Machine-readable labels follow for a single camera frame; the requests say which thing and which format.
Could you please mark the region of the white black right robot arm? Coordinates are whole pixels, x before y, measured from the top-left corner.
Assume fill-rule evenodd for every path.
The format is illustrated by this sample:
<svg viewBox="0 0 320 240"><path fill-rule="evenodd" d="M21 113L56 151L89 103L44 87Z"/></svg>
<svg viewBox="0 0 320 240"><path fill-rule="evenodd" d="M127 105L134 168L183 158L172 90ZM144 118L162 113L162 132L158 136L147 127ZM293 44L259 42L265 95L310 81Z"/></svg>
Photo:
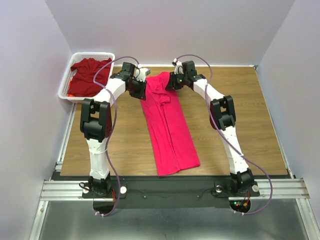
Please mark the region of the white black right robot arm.
<svg viewBox="0 0 320 240"><path fill-rule="evenodd" d="M170 73L167 89L191 88L205 99L211 126L218 132L229 161L230 191L242 195L248 191L258 192L259 187L253 173L244 159L237 133L234 100L230 95L217 91L202 74L198 74L195 63L190 61L172 62L174 71Z"/></svg>

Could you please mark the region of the pink t-shirt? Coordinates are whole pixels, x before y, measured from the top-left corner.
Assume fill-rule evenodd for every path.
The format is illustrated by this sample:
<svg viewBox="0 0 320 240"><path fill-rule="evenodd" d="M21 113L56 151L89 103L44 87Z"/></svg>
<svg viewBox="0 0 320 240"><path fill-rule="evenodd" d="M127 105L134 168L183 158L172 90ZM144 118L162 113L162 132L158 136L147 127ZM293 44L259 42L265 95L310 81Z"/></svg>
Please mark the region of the pink t-shirt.
<svg viewBox="0 0 320 240"><path fill-rule="evenodd" d="M178 95L166 90L169 78L169 72L148 77L146 100L140 102L161 177L200 166Z"/></svg>

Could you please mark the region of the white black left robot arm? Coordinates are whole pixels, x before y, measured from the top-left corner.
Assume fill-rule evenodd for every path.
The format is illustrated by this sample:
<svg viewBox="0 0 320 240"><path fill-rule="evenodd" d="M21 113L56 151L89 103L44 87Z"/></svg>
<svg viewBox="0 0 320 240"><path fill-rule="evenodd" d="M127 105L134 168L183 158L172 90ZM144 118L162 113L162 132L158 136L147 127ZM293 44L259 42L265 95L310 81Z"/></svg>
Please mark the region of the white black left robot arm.
<svg viewBox="0 0 320 240"><path fill-rule="evenodd" d="M148 68L124 62L121 71L110 76L101 91L81 104L80 131L89 150L90 172L88 181L80 183L83 196L105 198L115 194L110 177L107 144L115 128L117 113L112 113L117 98L125 92L139 100L146 98Z"/></svg>

